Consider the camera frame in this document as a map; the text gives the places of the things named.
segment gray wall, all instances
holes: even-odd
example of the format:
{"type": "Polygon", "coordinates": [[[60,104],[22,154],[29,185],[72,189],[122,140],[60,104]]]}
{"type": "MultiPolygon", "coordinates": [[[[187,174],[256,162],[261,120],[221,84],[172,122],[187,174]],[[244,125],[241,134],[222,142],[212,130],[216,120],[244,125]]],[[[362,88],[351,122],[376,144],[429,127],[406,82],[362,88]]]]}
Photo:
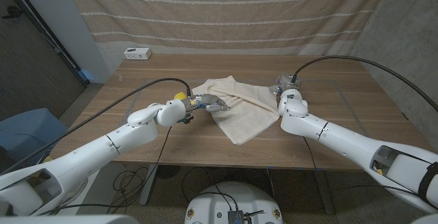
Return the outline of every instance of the gray wall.
{"type": "MultiPolygon", "coordinates": [[[[435,102],[437,54],[438,0],[380,0],[351,53],[395,70],[435,102]]],[[[365,67],[438,150],[438,113],[400,80],[372,66],[365,67]]]]}
{"type": "Polygon", "coordinates": [[[105,83],[114,69],[103,60],[73,0],[30,0],[90,82],[105,83]]]}

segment table top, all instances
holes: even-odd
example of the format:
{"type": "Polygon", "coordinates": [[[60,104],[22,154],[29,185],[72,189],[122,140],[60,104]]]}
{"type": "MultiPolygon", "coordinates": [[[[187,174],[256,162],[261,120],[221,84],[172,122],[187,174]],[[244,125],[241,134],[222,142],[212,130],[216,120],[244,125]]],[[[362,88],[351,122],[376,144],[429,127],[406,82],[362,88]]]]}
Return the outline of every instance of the table top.
{"type": "MultiPolygon", "coordinates": [[[[191,88],[207,79],[234,76],[237,82],[271,86],[280,73],[293,74],[317,56],[292,55],[158,55],[149,60],[125,60],[73,124],[76,125],[142,84],[176,77],[191,88]]],[[[309,113],[371,138],[400,142],[433,151],[416,128],[359,62],[325,60],[302,70],[300,92],[309,113]]],[[[185,87],[161,82],[122,101],[106,113],[65,137],[51,156],[58,158],[126,123],[127,117],[151,103],[172,100],[185,87]]],[[[216,125],[211,114],[194,112],[189,124],[173,126],[160,164],[233,166],[276,169],[313,169],[311,155],[300,136],[284,132],[279,119],[243,145],[234,145],[216,125]]],[[[117,162],[156,163],[167,128],[147,145],[118,156],[117,162]]],[[[337,153],[307,139],[315,164],[322,170],[357,170],[358,166],[337,153]]]]}

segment power strip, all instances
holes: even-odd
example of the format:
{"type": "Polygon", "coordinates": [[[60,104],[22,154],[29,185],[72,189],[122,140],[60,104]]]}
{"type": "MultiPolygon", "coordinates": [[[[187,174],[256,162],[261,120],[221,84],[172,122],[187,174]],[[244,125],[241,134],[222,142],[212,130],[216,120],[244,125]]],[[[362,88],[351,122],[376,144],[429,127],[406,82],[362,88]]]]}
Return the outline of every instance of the power strip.
{"type": "Polygon", "coordinates": [[[124,54],[127,60],[147,60],[152,53],[149,48],[128,48],[124,54]]]}

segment backdrop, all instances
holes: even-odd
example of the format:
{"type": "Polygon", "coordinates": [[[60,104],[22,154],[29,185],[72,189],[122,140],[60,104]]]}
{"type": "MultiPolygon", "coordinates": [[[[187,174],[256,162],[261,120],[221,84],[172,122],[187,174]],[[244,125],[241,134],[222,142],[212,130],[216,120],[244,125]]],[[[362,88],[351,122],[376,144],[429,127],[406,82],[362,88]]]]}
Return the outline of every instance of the backdrop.
{"type": "Polygon", "coordinates": [[[105,60],[153,53],[347,54],[378,0],[74,0],[105,60]]]}

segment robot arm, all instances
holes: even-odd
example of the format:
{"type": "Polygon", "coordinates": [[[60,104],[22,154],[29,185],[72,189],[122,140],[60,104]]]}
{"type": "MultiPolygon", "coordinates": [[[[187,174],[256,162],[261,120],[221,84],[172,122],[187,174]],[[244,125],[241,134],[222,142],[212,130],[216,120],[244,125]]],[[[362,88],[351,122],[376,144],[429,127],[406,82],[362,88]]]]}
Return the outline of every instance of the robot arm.
{"type": "Polygon", "coordinates": [[[215,95],[194,95],[174,99],[165,105],[154,103],[131,114],[127,124],[50,162],[30,166],[0,177],[0,201],[7,202],[15,215],[38,215],[68,200],[68,194],[88,176],[118,155],[158,137],[158,125],[170,127],[189,123],[192,112],[228,110],[215,95]]]}
{"type": "Polygon", "coordinates": [[[438,207],[438,155],[418,147],[375,140],[308,113],[307,102],[292,85],[289,75],[281,75],[281,128],[291,134],[312,138],[348,158],[380,185],[413,192],[414,195],[387,188],[389,192],[429,213],[438,207]]]}

